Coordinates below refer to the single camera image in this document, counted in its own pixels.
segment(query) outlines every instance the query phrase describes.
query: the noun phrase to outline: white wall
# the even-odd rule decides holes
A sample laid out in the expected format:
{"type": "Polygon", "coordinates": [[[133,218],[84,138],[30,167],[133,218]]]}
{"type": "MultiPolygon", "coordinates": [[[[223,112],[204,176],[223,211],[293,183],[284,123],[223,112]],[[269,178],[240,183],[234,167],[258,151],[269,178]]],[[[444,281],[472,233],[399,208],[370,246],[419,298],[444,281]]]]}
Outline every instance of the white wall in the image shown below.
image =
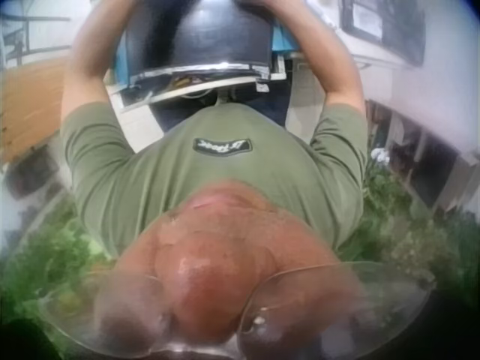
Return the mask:
{"type": "Polygon", "coordinates": [[[451,145],[479,148],[479,21],[461,0],[425,0],[424,66],[393,74],[391,107],[451,145]]]}

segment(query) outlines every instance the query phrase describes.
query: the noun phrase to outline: man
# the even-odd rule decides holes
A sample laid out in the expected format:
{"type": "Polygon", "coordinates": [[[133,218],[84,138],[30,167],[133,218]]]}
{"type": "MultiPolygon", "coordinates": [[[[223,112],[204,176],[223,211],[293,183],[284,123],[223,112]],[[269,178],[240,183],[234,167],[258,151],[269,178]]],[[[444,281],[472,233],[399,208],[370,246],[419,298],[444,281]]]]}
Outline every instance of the man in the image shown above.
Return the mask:
{"type": "Polygon", "coordinates": [[[290,29],[325,90],[310,145],[231,103],[134,154],[103,77],[140,1],[103,0],[73,45],[61,135],[79,215],[116,270],[161,281],[185,336],[224,339],[266,278],[338,263],[334,250],[362,214],[362,84],[304,0],[248,0],[290,29]]]}

